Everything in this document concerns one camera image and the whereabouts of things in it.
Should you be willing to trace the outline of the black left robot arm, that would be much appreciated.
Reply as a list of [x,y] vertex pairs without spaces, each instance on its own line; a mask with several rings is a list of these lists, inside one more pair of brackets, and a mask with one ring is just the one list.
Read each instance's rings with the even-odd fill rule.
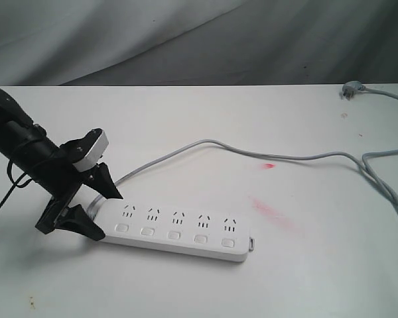
[[0,89],[0,153],[8,159],[7,173],[17,166],[51,195],[35,225],[40,232],[60,229],[94,241],[105,238],[104,231],[81,205],[69,207],[69,203],[82,185],[106,199],[122,197],[107,165],[100,162],[108,144],[104,130],[96,128],[82,138],[55,145],[46,131]]

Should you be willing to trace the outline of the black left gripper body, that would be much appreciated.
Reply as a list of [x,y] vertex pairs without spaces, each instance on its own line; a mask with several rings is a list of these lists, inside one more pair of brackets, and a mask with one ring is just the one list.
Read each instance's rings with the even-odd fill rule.
[[70,161],[79,140],[61,146],[47,138],[34,143],[34,180],[52,196],[35,225],[44,234],[56,230],[57,218],[70,208],[68,204],[81,185],[86,184],[86,172],[77,171]]

